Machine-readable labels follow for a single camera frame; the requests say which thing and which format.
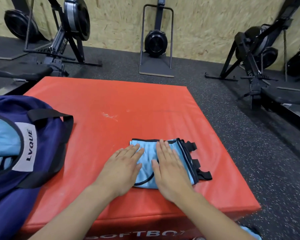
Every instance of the osb board wall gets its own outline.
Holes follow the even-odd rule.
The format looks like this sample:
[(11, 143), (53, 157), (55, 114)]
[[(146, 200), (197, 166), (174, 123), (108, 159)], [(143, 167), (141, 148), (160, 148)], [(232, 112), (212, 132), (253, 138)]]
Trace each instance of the osb board wall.
[[(174, 10), (173, 56), (223, 63), (234, 35), (251, 26), (272, 23), (284, 0), (166, 0)], [(85, 0), (91, 19), (90, 39), (86, 46), (139, 52), (144, 4), (157, 0)], [(0, 35), (11, 36), (3, 21), (7, 0), (0, 5)], [(46, 38), (51, 38), (56, 27), (47, 0), (35, 0), (35, 20)], [(156, 11), (148, 7), (144, 34), (154, 27)], [(161, 29), (170, 40), (171, 12), (164, 11)], [(287, 31), (288, 58), (300, 48), (300, 8), (293, 16)], [(274, 47), (279, 56), (270, 68), (283, 66), (283, 36)]]

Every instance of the forearm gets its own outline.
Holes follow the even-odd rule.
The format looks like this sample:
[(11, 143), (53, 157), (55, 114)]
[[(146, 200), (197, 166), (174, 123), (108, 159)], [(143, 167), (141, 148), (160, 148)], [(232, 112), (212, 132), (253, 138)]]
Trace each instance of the forearm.
[(176, 205), (207, 240), (255, 240), (198, 193), (180, 198)]
[(113, 196), (95, 185), (88, 186), (66, 209), (30, 240), (82, 240)]

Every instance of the hand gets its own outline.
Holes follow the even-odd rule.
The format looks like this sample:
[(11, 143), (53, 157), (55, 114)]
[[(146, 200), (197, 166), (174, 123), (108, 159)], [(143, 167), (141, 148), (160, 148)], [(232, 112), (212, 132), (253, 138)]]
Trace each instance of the hand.
[(116, 151), (105, 163), (93, 185), (101, 186), (107, 191), (110, 190), (113, 198), (127, 193), (136, 182), (142, 167), (142, 163), (137, 164), (137, 161), (145, 150), (141, 148), (137, 151), (139, 148), (140, 145), (136, 144)]
[(160, 140), (156, 145), (159, 163), (152, 160), (155, 182), (160, 193), (169, 201), (194, 193), (188, 174), (175, 150), (167, 141)]

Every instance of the red mat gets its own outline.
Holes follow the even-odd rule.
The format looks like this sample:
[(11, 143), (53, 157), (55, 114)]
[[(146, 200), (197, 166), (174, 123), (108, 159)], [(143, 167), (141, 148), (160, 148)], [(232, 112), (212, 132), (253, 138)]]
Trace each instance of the red mat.
[[(42, 187), (21, 234), (36, 232), (66, 208), (96, 179), (106, 160), (132, 138), (194, 141), (198, 149), (192, 158), (198, 158), (201, 170), (210, 171), (213, 177), (200, 181), (195, 190), (232, 219), (260, 209), (186, 87), (45, 77), (25, 95), (73, 115), (75, 125), (64, 168)], [(87, 236), (160, 239), (168, 235), (187, 239), (200, 233), (158, 190), (132, 188), (107, 206)]]

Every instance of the gym floor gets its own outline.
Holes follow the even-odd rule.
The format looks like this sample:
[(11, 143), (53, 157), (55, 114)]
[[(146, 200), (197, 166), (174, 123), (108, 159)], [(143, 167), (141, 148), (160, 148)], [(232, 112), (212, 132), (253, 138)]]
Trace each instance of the gym floor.
[[(70, 77), (186, 86), (262, 206), (240, 223), (255, 225), (266, 240), (300, 239), (300, 131), (275, 113), (250, 111), (247, 100), (237, 102), (249, 89), (246, 80), (206, 79), (205, 72), (219, 75), (223, 64), (181, 58), (172, 59), (174, 78), (140, 75), (138, 53), (91, 47), (84, 52), (102, 59), (103, 67), (66, 64)], [(27, 56), (0, 60), (0, 67)], [(233, 75), (245, 72), (236, 68)], [(10, 83), (0, 78), (0, 88)]]

